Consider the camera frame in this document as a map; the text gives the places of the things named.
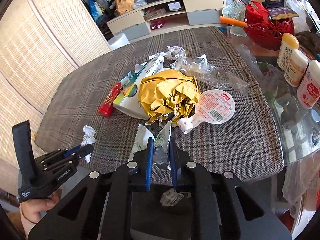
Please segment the person's left hand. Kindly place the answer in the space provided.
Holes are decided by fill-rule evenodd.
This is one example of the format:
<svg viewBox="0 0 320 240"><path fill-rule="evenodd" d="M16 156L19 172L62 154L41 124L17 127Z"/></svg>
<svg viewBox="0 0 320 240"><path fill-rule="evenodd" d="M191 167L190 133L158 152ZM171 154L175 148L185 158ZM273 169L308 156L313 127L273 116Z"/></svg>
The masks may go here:
<svg viewBox="0 0 320 240"><path fill-rule="evenodd" d="M56 190L51 198L29 199L20 204L21 223L28 238L31 229L41 220L41 212L51 210L61 198L61 191Z"/></svg>

